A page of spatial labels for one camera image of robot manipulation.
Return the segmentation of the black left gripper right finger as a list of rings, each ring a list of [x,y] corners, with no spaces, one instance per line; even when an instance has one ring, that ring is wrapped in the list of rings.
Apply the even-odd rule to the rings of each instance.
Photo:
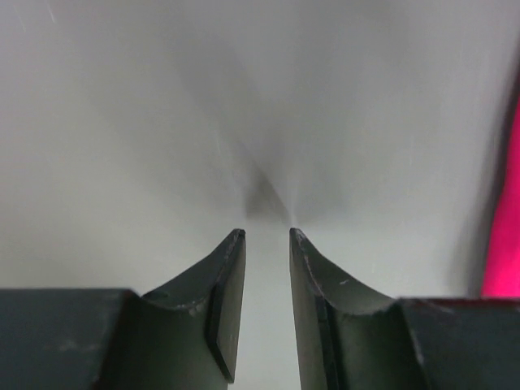
[[[289,232],[304,389],[516,389],[515,299],[392,298]]]

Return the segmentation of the red t-shirt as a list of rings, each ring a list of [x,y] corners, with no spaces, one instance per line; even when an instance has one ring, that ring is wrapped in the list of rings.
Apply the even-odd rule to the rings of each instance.
[[[493,216],[482,298],[519,297],[519,80],[505,156],[503,186]]]

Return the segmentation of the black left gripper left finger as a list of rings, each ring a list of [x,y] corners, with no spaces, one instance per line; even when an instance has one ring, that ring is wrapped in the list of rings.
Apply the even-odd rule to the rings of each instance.
[[[156,289],[1,291],[4,389],[225,389],[235,379],[245,232]]]

